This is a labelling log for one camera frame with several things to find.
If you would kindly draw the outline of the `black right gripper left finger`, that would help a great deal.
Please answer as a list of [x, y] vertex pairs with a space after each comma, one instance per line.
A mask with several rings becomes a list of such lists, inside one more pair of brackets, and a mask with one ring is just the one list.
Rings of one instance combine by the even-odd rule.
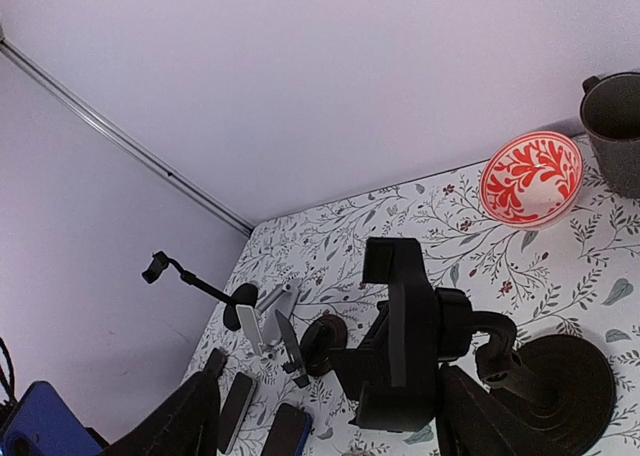
[[109, 455], [215, 455], [220, 418], [218, 377], [194, 373], [131, 432], [107, 447]]

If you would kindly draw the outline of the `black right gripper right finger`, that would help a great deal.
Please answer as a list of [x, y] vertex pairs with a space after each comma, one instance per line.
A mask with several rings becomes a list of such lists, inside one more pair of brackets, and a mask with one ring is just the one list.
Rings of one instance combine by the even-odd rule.
[[442, 455], [543, 455], [550, 442], [526, 427], [457, 366], [439, 372], [437, 439]]

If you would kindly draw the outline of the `black tall phone stand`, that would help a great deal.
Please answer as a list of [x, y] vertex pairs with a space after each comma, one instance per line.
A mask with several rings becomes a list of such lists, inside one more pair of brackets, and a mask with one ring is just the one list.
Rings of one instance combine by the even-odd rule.
[[414, 239], [372, 237], [366, 283], [387, 301], [359, 346], [331, 350], [362, 429], [416, 431], [440, 412], [438, 372], [457, 366], [518, 420], [550, 442], [543, 455], [582, 455], [607, 429], [615, 407], [613, 371], [591, 342], [547, 335], [522, 346], [506, 315], [476, 311], [460, 290], [435, 288]]

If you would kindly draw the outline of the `black round-base phone stand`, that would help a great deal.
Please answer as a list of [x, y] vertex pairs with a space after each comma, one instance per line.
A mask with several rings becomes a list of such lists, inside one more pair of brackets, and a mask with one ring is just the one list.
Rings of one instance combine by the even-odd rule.
[[167, 256], [163, 251], [158, 251], [152, 255], [148, 268], [141, 273], [142, 278], [148, 284], [153, 284], [169, 267], [173, 267], [179, 273], [180, 279], [184, 283], [197, 288], [223, 304], [223, 324], [230, 331], [235, 332], [241, 329], [241, 323], [236, 311], [238, 305], [256, 306], [258, 288], [254, 284], [243, 283], [231, 295], [228, 295], [200, 279], [191, 271], [184, 269], [177, 260]]

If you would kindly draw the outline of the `black phone with pink edge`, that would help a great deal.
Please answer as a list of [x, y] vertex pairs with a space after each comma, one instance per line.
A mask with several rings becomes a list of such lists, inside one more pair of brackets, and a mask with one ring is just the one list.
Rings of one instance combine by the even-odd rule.
[[218, 378], [223, 372], [226, 363], [227, 354], [218, 348], [214, 348], [209, 355], [203, 371]]

